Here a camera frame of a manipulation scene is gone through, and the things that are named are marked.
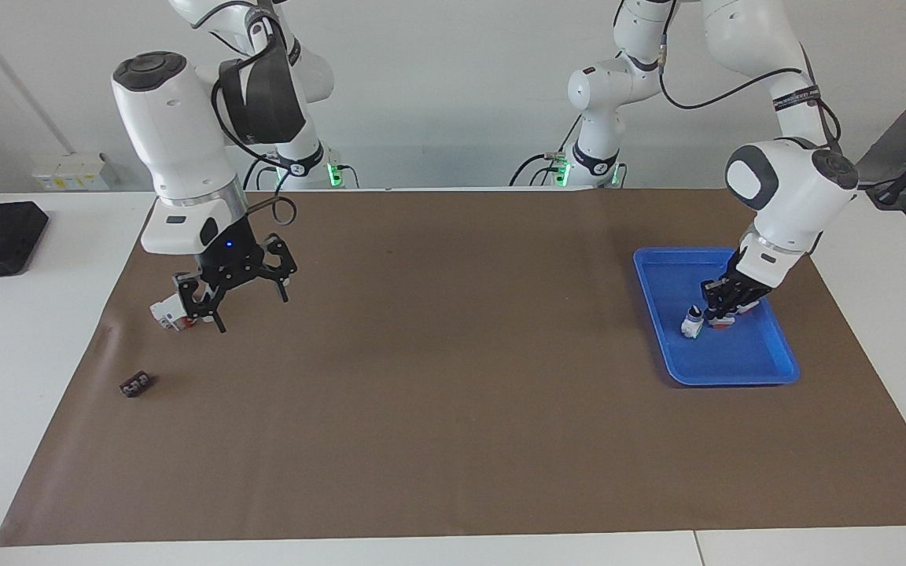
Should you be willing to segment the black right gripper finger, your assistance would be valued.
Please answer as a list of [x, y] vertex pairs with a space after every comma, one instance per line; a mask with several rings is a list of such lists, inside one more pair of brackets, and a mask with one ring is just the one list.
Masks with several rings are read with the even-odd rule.
[[286, 241], [279, 235], [269, 235], [263, 241], [263, 250], [270, 257], [277, 260], [276, 265], [265, 264], [263, 266], [263, 275], [265, 275], [267, 280], [274, 282], [280, 300], [287, 303], [290, 300], [287, 287], [290, 283], [290, 278], [297, 272], [297, 263]]
[[220, 333], [226, 333], [222, 316], [217, 311], [226, 290], [218, 285], [212, 287], [205, 283], [201, 278], [201, 272], [176, 273], [176, 288], [177, 296], [186, 312], [186, 319], [190, 320], [192, 325], [211, 319]]

